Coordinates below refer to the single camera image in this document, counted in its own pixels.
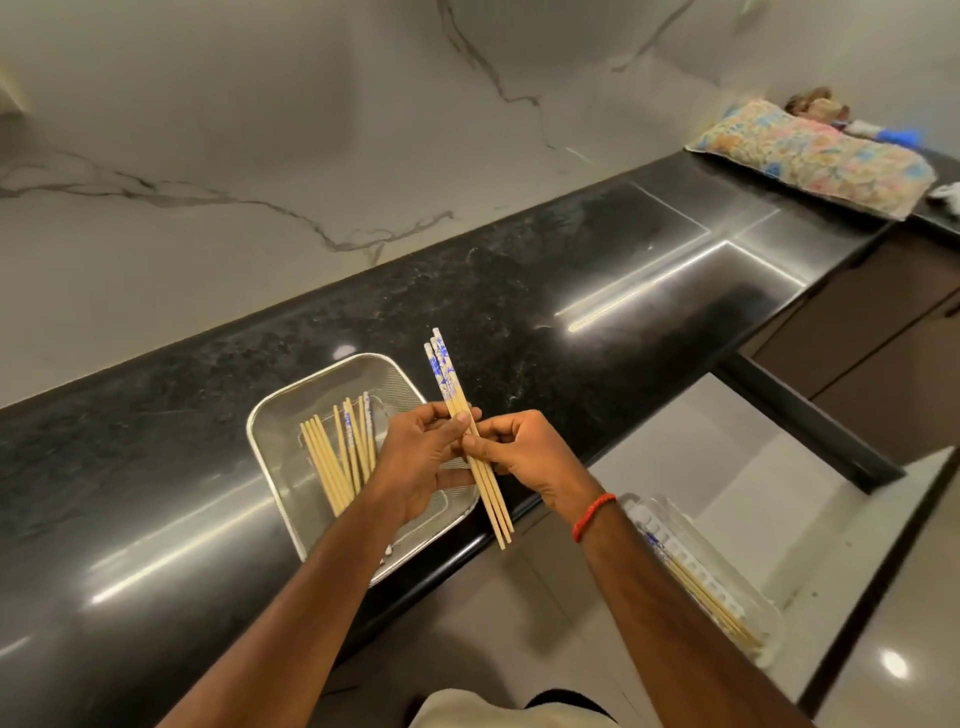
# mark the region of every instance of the red thread wristband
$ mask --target red thread wristband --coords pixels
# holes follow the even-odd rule
[[[596,512],[600,510],[605,503],[609,503],[612,500],[616,500],[616,494],[605,493],[593,503],[590,504],[590,507],[587,509],[587,512],[584,516],[573,524],[573,540],[580,543],[580,540],[584,537],[584,530],[593,520],[593,516],[596,515]]]

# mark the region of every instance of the floral cloth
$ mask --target floral cloth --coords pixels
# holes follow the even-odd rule
[[[937,179],[916,152],[846,136],[762,99],[733,111],[686,148],[892,220],[905,220]]]

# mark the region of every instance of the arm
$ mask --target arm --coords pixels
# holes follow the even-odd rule
[[[477,426],[482,438],[465,436],[463,449],[538,491],[571,526],[603,494],[540,412]],[[686,594],[619,506],[603,506],[581,543],[665,728],[811,726]]]
[[[467,471],[438,471],[468,427],[446,417],[444,404],[430,403],[390,421],[370,482],[161,728],[306,725],[396,531],[423,512],[438,487],[473,482]]]

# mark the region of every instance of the hand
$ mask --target hand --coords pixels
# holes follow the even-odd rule
[[[473,419],[481,413],[472,409]],[[439,488],[470,485],[467,470],[440,470],[440,464],[454,457],[453,446],[469,428],[466,413],[449,418],[446,404],[428,402],[390,420],[387,437],[377,457],[370,482],[363,492],[372,497],[395,498],[403,509],[403,522],[419,516]]]
[[[477,430],[479,438],[464,436],[464,452],[498,463],[568,523],[581,519],[603,495],[600,483],[537,410],[493,417],[477,423]]]

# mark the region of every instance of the wire mesh tray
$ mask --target wire mesh tray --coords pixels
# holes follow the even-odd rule
[[[393,359],[360,353],[274,392],[247,419],[253,453],[302,561],[334,522],[334,515],[300,437],[300,423],[320,415],[327,436],[335,442],[333,405],[365,391],[370,392],[377,450],[390,418],[425,402]],[[457,458],[445,467],[466,468],[467,463]],[[426,511],[396,533],[393,551],[373,575],[371,586],[464,519],[478,498],[475,485],[433,494]]]

